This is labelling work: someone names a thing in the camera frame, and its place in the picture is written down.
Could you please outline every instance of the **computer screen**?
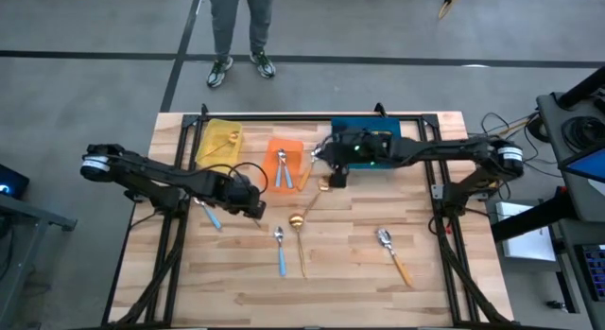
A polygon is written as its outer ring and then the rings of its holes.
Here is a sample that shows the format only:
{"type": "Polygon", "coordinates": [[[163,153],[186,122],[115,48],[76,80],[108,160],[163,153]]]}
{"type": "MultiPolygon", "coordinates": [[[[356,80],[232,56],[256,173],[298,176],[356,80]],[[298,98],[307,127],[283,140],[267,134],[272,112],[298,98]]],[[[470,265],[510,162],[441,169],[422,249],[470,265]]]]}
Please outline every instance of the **computer screen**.
{"type": "Polygon", "coordinates": [[[0,194],[20,199],[29,179],[10,168],[0,165],[0,194]]]}
{"type": "Polygon", "coordinates": [[[582,177],[605,182],[605,148],[580,155],[566,162],[562,170],[582,177]]]}

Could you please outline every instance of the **plastic tray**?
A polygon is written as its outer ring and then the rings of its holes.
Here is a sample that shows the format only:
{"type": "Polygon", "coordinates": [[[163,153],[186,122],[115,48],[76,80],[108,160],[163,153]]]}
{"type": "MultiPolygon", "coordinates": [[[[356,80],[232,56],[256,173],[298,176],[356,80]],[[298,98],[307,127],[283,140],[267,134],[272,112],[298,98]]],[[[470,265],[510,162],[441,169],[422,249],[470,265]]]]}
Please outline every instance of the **plastic tray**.
{"type": "MultiPolygon", "coordinates": [[[[210,165],[236,165],[239,150],[242,148],[244,134],[242,125],[237,122],[211,119],[204,131],[196,155],[196,163],[201,167],[210,165]],[[233,143],[230,136],[236,135],[233,143]]],[[[214,171],[228,173],[228,167],[216,167],[214,171]]]]}
{"type": "Polygon", "coordinates": [[[301,170],[301,161],[303,160],[304,145],[301,141],[283,140],[283,139],[271,139],[268,142],[267,153],[265,154],[265,161],[263,162],[263,169],[267,173],[268,177],[268,188],[269,192],[278,192],[285,194],[295,194],[299,190],[296,188],[299,181],[299,173],[301,170]],[[289,189],[285,182],[285,173],[282,172],[282,183],[280,187],[275,186],[275,179],[277,177],[277,150],[283,149],[287,156],[285,163],[287,169],[290,172],[292,184],[294,187],[289,189]]]}

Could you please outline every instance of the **yellow container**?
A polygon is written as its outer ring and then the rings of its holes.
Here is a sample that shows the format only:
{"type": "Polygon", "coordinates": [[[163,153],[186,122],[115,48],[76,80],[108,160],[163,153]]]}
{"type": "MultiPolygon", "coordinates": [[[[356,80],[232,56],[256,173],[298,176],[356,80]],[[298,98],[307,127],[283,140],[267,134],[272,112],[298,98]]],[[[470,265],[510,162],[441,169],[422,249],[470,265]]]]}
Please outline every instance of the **yellow container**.
{"type": "MultiPolygon", "coordinates": [[[[241,124],[211,119],[205,128],[196,155],[196,163],[199,168],[210,165],[236,165],[243,138],[241,124]]],[[[218,166],[212,170],[227,174],[230,169],[225,166],[218,166]]]]}

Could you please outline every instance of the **gold spoon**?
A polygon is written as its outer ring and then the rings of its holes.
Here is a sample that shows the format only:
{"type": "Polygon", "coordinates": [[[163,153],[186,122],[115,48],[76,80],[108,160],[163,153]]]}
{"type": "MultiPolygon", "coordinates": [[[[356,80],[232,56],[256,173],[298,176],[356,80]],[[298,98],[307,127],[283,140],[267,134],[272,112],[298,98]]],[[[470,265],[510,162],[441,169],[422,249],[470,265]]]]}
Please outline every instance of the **gold spoon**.
{"type": "Polygon", "coordinates": [[[214,152],[216,152],[217,150],[227,146],[227,145],[234,145],[237,142],[237,139],[239,138],[239,132],[234,131],[232,133],[229,134],[229,138],[227,139],[227,142],[225,142],[224,144],[212,149],[211,151],[205,153],[204,155],[201,156],[201,158],[204,158],[214,152]]]}
{"type": "Polygon", "coordinates": [[[304,264],[303,244],[301,242],[301,228],[303,227],[304,218],[299,215],[290,217],[290,226],[296,231],[296,236],[299,240],[299,256],[301,258],[302,277],[306,278],[306,265],[304,264]]]}
{"type": "Polygon", "coordinates": [[[302,214],[294,213],[290,216],[290,218],[288,220],[290,223],[290,226],[292,226],[292,228],[296,231],[296,236],[298,238],[299,256],[301,258],[302,276],[304,278],[306,278],[306,265],[304,263],[303,243],[301,242],[301,228],[303,227],[303,224],[304,224],[304,218],[309,213],[311,208],[313,208],[315,203],[318,201],[318,199],[320,198],[320,194],[322,192],[327,192],[330,190],[330,185],[325,180],[325,178],[322,178],[320,180],[319,188],[320,188],[319,193],[311,200],[311,203],[309,203],[309,205],[306,207],[306,209],[304,209],[304,212],[302,212],[302,214]]]}
{"type": "Polygon", "coordinates": [[[309,180],[309,176],[311,176],[311,171],[313,170],[313,165],[315,164],[315,162],[318,159],[316,157],[316,155],[320,151],[321,151],[321,148],[315,148],[315,150],[311,151],[311,163],[309,164],[309,167],[304,171],[304,174],[302,174],[301,180],[299,181],[299,185],[297,186],[299,191],[304,190],[304,187],[306,186],[306,182],[307,182],[307,180],[309,180]]]}

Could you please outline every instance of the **person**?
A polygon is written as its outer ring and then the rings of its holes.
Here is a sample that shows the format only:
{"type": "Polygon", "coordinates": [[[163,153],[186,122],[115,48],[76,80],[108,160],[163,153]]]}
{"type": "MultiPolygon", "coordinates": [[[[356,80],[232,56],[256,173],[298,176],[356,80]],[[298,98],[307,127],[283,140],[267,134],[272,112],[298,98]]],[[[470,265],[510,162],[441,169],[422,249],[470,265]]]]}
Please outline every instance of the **person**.
{"type": "MultiPolygon", "coordinates": [[[[275,76],[275,66],[265,54],[268,28],[271,23],[273,0],[248,0],[250,8],[250,59],[264,78],[275,76]]],[[[208,75],[207,84],[211,88],[219,86],[225,74],[233,66],[229,55],[237,16],[239,0],[210,0],[212,6],[212,27],[215,35],[216,60],[208,75]]]]}

